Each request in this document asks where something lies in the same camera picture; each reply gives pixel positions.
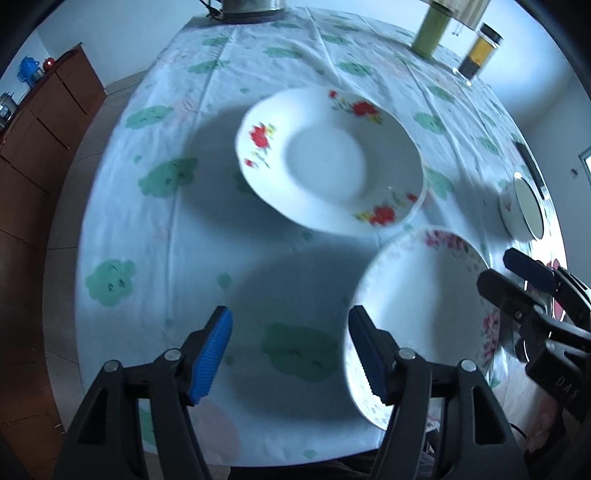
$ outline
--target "tablecloth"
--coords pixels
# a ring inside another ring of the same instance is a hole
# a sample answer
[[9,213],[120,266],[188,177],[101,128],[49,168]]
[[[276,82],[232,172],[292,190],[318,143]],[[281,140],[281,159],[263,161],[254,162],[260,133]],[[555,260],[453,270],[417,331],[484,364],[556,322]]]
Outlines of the tablecloth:
[[[252,192],[234,136],[253,104],[285,88],[349,90],[406,127],[429,190],[404,229],[446,226],[502,272],[512,245],[566,264],[551,201],[547,233],[533,246],[514,242],[502,223],[501,187],[515,171],[531,178],[505,108],[487,85],[453,75],[458,56],[438,47],[425,61],[410,52],[412,38],[311,8],[258,25],[195,18],[173,38],[113,130],[86,209],[76,279],[85,389],[108,359],[151,362],[223,304],[234,333],[210,395],[190,409],[209,463],[288,465],[379,446],[383,431],[349,398],[340,349],[352,293],[397,230],[309,231]],[[273,354],[282,349],[298,358],[286,365]],[[489,381],[509,365],[499,348]],[[140,412],[144,447],[154,452],[149,405]]]

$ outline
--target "white wall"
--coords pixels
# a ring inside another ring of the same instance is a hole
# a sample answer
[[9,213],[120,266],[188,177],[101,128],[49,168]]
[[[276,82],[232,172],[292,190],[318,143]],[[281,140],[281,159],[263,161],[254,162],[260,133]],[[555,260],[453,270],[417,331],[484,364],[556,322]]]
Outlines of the white wall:
[[25,82],[21,82],[17,78],[18,69],[21,65],[21,60],[24,57],[33,57],[39,62],[39,65],[43,65],[43,61],[49,57],[49,53],[45,48],[45,45],[41,41],[37,30],[35,30],[29,38],[25,41],[22,47],[18,50],[15,57],[10,62],[10,65],[0,78],[0,94],[4,92],[14,93],[12,98],[17,103],[20,99],[28,92],[29,86]]
[[[428,8],[419,0],[288,0],[288,4],[357,13],[411,31],[419,28]],[[108,85],[147,69],[192,16],[205,12],[197,0],[66,0],[38,31],[56,58],[83,42],[99,78]],[[483,80],[516,122],[526,125],[564,88],[568,63],[514,0],[492,0],[483,19],[505,39],[483,71]],[[475,35],[467,28],[452,35],[456,25],[448,27],[442,43],[463,56]]]
[[591,184],[579,160],[591,146],[591,100],[579,80],[522,133],[554,201],[569,270],[591,284]]

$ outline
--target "wooden object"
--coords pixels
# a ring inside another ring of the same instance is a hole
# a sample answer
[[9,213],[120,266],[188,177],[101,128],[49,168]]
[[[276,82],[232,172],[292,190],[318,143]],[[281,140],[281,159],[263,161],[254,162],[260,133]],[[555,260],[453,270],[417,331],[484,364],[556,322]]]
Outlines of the wooden object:
[[64,438],[43,345],[43,269],[61,186],[104,99],[78,46],[0,132],[0,472],[10,478],[50,479]]

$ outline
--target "floral plate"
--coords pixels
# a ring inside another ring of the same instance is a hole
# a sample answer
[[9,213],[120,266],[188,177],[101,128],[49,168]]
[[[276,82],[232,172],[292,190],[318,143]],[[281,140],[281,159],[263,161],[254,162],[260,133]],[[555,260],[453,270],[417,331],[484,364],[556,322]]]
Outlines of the floral plate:
[[[400,347],[430,362],[457,365],[465,358],[486,373],[499,339],[499,310],[476,288],[487,269],[480,253],[440,227],[396,236],[372,261],[353,297],[377,328],[389,331]],[[345,373],[353,402],[374,425],[386,429],[392,407],[371,393],[349,331]],[[442,400],[429,405],[427,431],[439,428]]]
[[361,235],[401,224],[427,191],[421,155],[388,112],[352,93],[284,90],[252,107],[236,135],[257,195],[307,228]]

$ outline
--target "jar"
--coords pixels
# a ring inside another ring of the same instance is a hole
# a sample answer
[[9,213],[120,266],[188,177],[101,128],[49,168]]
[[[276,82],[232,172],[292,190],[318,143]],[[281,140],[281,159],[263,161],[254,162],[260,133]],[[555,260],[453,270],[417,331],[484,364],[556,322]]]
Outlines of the jar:
[[454,72],[461,74],[466,80],[472,80],[481,68],[492,57],[493,52],[499,48],[503,38],[491,27],[482,24],[477,32],[478,37],[466,58],[460,63]]
[[437,2],[431,2],[429,11],[425,15],[423,24],[410,49],[417,55],[430,59],[452,16],[453,12],[447,7]]

